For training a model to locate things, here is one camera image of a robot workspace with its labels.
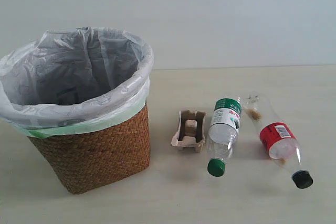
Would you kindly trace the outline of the brown cardboard egg tray piece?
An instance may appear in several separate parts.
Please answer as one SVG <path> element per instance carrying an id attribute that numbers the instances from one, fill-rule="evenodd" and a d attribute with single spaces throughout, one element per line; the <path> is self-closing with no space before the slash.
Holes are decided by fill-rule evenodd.
<path id="1" fill-rule="evenodd" d="M 180 150 L 193 148 L 196 153 L 201 152 L 205 140 L 205 117 L 202 111 L 181 110 L 178 117 L 178 128 L 171 140 L 171 146 Z"/>

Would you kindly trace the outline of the red-label clear plastic bottle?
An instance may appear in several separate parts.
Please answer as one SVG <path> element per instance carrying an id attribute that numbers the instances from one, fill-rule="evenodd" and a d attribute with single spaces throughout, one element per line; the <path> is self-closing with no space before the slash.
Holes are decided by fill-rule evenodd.
<path id="1" fill-rule="evenodd" d="M 289 173 L 297 188 L 310 187 L 313 178 L 302 165 L 299 142 L 269 99 L 258 92 L 251 92 L 243 97 L 243 109 L 255 126 L 269 158 Z"/>

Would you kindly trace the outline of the green-label clear plastic bottle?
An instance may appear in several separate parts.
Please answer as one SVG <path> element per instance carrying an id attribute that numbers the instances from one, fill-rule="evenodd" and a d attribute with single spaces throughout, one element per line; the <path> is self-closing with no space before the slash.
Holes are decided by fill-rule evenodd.
<path id="1" fill-rule="evenodd" d="M 242 112 L 239 96 L 225 96 L 216 101 L 209 126 L 206 147 L 207 171 L 214 177 L 225 174 L 240 129 Z"/>

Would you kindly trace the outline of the white plastic bin liner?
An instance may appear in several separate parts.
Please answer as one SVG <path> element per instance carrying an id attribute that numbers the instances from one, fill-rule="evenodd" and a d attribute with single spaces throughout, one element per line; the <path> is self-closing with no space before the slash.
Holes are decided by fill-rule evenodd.
<path id="1" fill-rule="evenodd" d="M 153 63 L 127 31 L 47 31 L 1 59 L 1 118 L 38 138 L 118 125 L 144 108 Z"/>

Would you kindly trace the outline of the woven brown wicker basket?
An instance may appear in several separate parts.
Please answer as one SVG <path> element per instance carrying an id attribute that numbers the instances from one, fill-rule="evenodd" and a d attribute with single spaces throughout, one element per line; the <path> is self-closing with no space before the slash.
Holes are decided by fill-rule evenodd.
<path id="1" fill-rule="evenodd" d="M 30 137 L 71 194 L 82 194 L 145 170 L 150 164 L 148 107 L 92 133 Z"/>

